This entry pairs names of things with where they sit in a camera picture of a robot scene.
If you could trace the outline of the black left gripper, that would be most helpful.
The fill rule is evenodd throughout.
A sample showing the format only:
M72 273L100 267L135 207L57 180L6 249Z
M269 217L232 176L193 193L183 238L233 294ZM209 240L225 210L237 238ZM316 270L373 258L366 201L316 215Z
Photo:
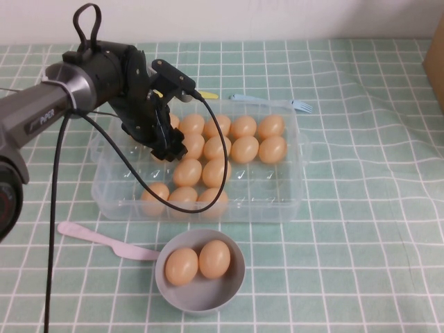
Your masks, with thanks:
M114 111L122 121L122 129L136 142L152 149L158 160L182 160L188 153L185 135L171 131L169 112L153 92L155 79L148 74L143 51L130 46L122 58L123 91L114 98Z

